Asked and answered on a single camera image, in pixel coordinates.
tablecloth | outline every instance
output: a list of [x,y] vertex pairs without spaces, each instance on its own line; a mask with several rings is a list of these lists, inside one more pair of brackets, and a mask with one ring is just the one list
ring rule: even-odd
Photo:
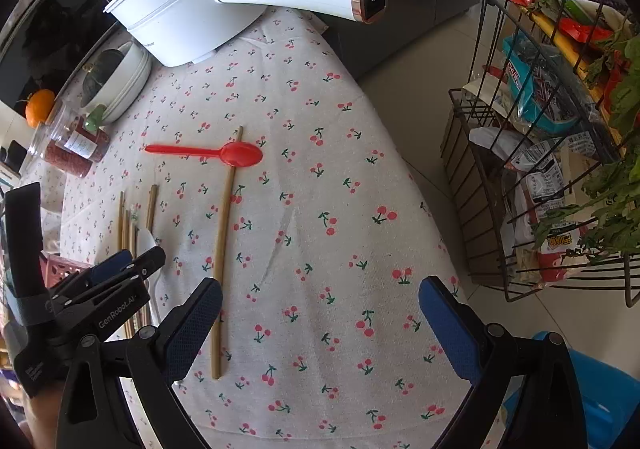
[[[63,96],[77,103],[80,90],[76,79]],[[268,8],[204,63],[154,64],[107,128],[106,157],[86,178],[66,179],[62,255],[93,263],[113,254],[120,191],[144,220],[158,184],[153,233],[167,263],[152,305],[164,317],[211,275],[226,167],[143,147],[217,147],[238,125],[264,159],[236,172],[223,376],[210,377],[207,339],[175,384],[185,409],[216,449],[430,447],[468,382],[421,314],[418,285],[438,275],[458,299],[462,290],[376,112],[297,11]],[[158,447],[134,391],[126,394],[143,439]]]

jar label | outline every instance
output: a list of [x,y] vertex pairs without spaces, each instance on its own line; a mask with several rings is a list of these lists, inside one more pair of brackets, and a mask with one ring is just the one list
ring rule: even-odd
[[82,158],[89,158],[96,147],[98,147],[97,143],[82,136],[77,131],[74,131],[65,143],[65,149],[80,155]]

blue plastic package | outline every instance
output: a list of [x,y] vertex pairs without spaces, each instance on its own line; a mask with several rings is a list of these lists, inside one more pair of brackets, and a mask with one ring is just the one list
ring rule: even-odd
[[[505,55],[509,53],[512,45],[513,36],[505,37],[502,41],[502,50]],[[522,89],[522,95],[520,95],[518,107],[516,108],[517,116],[521,120],[529,122],[529,124],[532,124],[538,118],[542,108],[548,103],[559,82],[558,76],[547,66],[545,59],[541,57],[526,84],[522,85],[524,79],[527,78],[530,64],[533,63],[536,51],[534,45],[526,37],[519,35],[507,65],[509,87],[514,100]],[[574,105],[569,94],[564,86],[561,85],[551,103],[546,106],[544,113],[536,122],[536,127],[551,136],[565,134],[578,119],[573,108]]]

screw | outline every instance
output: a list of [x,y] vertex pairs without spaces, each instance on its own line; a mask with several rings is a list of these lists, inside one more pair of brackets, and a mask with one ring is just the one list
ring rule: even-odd
[[138,330],[138,335],[140,336],[141,339],[149,339],[153,337],[155,333],[156,333],[155,326],[143,326],[142,328],[140,328],[140,330]]
[[504,335],[504,328],[500,324],[491,323],[486,330],[492,337],[502,337]]
[[80,341],[80,345],[83,348],[88,348],[95,342],[95,335],[85,335]]
[[555,344],[560,346],[561,344],[564,343],[564,340],[562,339],[562,336],[560,334],[557,334],[556,332],[551,332],[549,334],[549,340]]

spoon handle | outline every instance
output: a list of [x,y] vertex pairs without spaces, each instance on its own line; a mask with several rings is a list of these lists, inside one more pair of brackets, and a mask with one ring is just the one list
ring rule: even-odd
[[145,151],[157,154],[177,154],[181,156],[206,156],[212,158],[220,156],[220,149],[207,149],[205,147],[188,147],[181,145],[150,144],[145,145]]

